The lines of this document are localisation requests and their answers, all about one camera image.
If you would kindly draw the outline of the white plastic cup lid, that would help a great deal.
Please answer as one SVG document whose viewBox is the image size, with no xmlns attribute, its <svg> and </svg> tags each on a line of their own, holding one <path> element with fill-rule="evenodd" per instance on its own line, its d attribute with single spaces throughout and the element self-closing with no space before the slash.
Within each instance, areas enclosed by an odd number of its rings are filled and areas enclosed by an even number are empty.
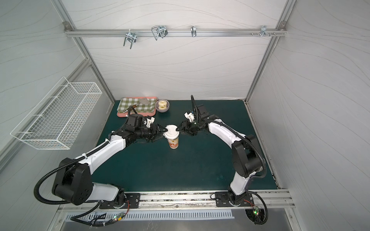
<svg viewBox="0 0 370 231">
<path fill-rule="evenodd" d="M 176 125 L 167 125 L 166 128 L 168 131 L 176 131 L 177 126 Z"/>
</svg>

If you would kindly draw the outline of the printed milk tea cup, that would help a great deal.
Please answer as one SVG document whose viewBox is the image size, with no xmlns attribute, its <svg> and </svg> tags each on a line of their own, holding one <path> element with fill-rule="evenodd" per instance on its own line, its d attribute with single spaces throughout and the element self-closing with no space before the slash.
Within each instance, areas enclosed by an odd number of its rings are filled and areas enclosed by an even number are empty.
<svg viewBox="0 0 370 231">
<path fill-rule="evenodd" d="M 171 149 L 177 149 L 178 146 L 179 146 L 179 137 L 175 138 L 175 139 L 167 139 L 168 141 L 168 144 L 170 146 Z"/>
</svg>

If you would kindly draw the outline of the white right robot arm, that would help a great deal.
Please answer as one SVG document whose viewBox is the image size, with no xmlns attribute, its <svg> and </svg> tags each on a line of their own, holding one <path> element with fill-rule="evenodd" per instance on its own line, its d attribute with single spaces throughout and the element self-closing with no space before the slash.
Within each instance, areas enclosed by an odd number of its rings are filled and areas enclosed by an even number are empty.
<svg viewBox="0 0 370 231">
<path fill-rule="evenodd" d="M 237 197 L 248 193 L 253 179 L 264 178 L 267 164 L 261 151 L 253 144 L 254 136 L 237 132 L 216 115 L 210 115 L 204 105 L 196 105 L 191 95 L 192 109 L 185 113 L 185 120 L 176 128 L 181 134 L 195 136 L 207 131 L 226 143 L 232 151 L 232 163 L 235 170 L 229 186 L 230 196 Z"/>
</svg>

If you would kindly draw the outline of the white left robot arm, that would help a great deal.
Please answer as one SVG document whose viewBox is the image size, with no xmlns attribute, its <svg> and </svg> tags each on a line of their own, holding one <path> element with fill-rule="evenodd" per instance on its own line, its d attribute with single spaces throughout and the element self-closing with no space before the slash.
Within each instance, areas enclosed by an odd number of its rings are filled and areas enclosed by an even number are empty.
<svg viewBox="0 0 370 231">
<path fill-rule="evenodd" d="M 104 143 L 75 159 L 64 159 L 55 176 L 53 195 L 74 205 L 103 201 L 121 208 L 126 202 L 124 189 L 112 184 L 95 183 L 92 174 L 116 153 L 137 140 L 154 142 L 161 139 L 167 128 L 154 121 L 155 118 L 151 116 L 129 115 L 126 122 L 112 131 Z"/>
</svg>

